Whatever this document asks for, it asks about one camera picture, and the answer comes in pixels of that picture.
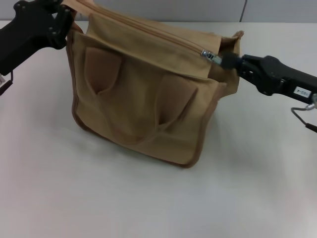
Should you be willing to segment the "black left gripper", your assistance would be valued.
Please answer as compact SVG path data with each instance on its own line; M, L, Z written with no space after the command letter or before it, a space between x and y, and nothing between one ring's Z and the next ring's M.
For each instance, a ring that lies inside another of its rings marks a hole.
M74 22L72 9L54 7L63 0L20 0L14 4L14 19L0 30L0 72L8 74L37 50L50 47L60 50L66 46L66 36Z

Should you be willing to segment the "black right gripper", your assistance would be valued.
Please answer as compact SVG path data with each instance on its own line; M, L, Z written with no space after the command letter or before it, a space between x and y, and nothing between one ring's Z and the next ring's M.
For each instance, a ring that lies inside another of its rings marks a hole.
M317 93L315 76L288 67L272 56L261 58L225 52L220 66L223 69L236 69L239 77L267 96L281 94L301 102L312 102L313 95Z

